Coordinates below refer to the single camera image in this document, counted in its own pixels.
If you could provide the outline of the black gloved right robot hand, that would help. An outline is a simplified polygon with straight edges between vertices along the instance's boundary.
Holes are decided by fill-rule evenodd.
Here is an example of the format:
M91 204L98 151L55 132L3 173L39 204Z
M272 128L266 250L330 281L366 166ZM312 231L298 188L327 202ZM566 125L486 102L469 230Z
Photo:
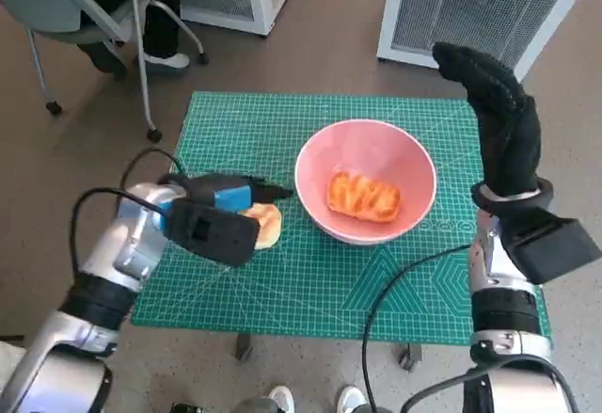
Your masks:
M498 197L537 190L541 126L534 98L494 57L447 42L433 46L441 76L461 84L478 122L484 184Z

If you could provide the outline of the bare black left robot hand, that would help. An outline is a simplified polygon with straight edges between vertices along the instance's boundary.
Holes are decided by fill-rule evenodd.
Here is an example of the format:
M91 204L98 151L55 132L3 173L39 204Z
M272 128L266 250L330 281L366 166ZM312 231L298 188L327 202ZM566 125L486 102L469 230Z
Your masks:
M209 173L186 178L183 189L189 198L201 204L233 213L250 209L255 203L273 204L293 196L291 188L242 174Z

